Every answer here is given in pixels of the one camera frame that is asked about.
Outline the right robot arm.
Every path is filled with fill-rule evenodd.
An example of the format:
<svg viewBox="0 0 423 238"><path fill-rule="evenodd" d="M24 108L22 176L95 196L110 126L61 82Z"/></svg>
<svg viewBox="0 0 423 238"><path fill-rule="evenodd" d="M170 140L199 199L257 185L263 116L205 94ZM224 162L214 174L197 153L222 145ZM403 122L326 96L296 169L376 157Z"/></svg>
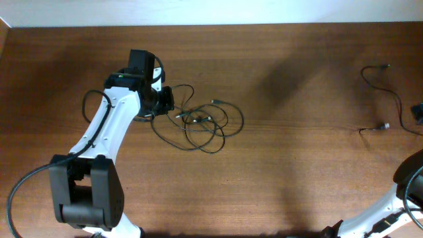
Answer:
<svg viewBox="0 0 423 238"><path fill-rule="evenodd" d="M422 228L422 151L405 159L393 176L393 186L364 212L324 228L319 237L387 237L413 222Z"/></svg>

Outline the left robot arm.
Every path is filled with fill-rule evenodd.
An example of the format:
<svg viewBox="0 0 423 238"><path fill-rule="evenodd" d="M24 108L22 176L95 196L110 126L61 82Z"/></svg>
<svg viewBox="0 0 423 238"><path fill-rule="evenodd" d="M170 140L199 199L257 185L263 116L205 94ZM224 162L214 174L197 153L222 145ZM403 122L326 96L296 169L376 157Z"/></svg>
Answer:
<svg viewBox="0 0 423 238"><path fill-rule="evenodd" d="M174 108L170 87L163 87L160 59L131 50L128 66L110 74L102 101L83 137L67 155L54 155L49 176L56 220L93 237L144 237L124 214L124 190L116 158L133 121L152 121Z"/></svg>

